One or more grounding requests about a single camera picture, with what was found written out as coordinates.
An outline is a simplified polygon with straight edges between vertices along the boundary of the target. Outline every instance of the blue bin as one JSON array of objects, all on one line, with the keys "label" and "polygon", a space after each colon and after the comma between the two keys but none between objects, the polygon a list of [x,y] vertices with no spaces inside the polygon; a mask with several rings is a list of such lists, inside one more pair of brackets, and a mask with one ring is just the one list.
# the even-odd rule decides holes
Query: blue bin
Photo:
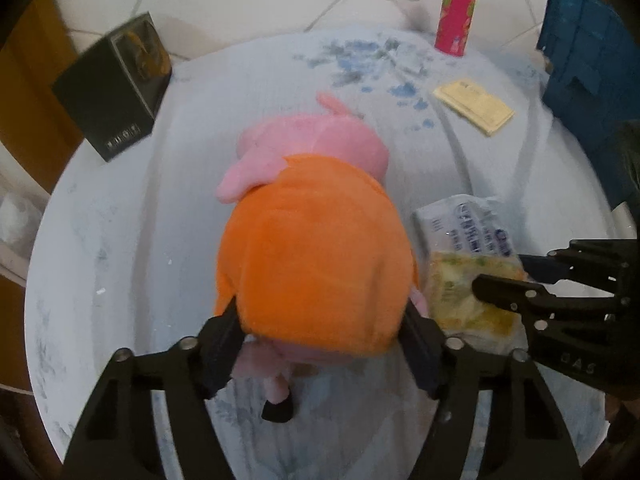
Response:
[{"label": "blue bin", "polygon": [[635,190],[613,135],[640,118],[640,47],[601,0],[548,0],[537,48],[553,64],[543,101],[584,148],[613,208]]}]

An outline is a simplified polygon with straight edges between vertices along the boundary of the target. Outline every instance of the yellow packet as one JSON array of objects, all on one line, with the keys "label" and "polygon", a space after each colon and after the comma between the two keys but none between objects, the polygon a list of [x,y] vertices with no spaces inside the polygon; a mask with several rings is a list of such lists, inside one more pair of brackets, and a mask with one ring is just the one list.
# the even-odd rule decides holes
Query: yellow packet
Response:
[{"label": "yellow packet", "polygon": [[446,333],[504,342],[513,336],[519,316],[476,300],[471,283],[479,274],[512,280],[527,277],[517,258],[435,252],[424,291],[431,315]]},{"label": "yellow packet", "polygon": [[514,114],[514,111],[504,102],[469,79],[439,86],[433,94],[469,119],[489,137]]}]

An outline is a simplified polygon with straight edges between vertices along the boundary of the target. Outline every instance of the black plush shoe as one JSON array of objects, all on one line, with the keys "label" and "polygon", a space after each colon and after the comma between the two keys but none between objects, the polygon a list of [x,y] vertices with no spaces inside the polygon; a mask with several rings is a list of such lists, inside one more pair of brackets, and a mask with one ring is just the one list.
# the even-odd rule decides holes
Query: black plush shoe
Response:
[{"label": "black plush shoe", "polygon": [[276,422],[277,424],[289,422],[293,418],[293,398],[291,397],[291,392],[289,392],[289,397],[278,404],[271,404],[267,400],[262,409],[262,418],[269,422]]}]

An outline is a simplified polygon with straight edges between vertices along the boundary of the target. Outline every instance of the snack bag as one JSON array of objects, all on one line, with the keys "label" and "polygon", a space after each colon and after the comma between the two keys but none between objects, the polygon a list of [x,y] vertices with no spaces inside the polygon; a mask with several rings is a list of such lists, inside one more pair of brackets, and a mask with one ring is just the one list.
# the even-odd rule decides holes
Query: snack bag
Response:
[{"label": "snack bag", "polygon": [[471,290],[479,274],[527,277],[496,205],[493,199],[455,195],[418,209],[414,221],[428,251],[423,291],[433,319],[474,348],[505,353],[522,329],[519,316],[476,300]]}]

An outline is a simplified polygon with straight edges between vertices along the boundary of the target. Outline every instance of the metal screw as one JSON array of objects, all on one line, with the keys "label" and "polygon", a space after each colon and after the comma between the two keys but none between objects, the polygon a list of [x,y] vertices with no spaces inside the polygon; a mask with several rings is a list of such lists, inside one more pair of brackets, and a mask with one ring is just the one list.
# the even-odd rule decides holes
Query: metal screw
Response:
[{"label": "metal screw", "polygon": [[133,352],[128,348],[118,348],[113,354],[113,359],[119,363],[126,361],[133,355]]},{"label": "metal screw", "polygon": [[180,341],[178,341],[178,346],[182,350],[191,350],[193,348],[196,348],[197,345],[198,339],[193,336],[183,337],[182,339],[180,339]]},{"label": "metal screw", "polygon": [[465,342],[459,337],[450,337],[446,340],[445,344],[452,350],[460,350],[465,345]]},{"label": "metal screw", "polygon": [[511,352],[511,356],[519,363],[526,363],[529,360],[529,354],[527,354],[522,348],[516,348]]}]

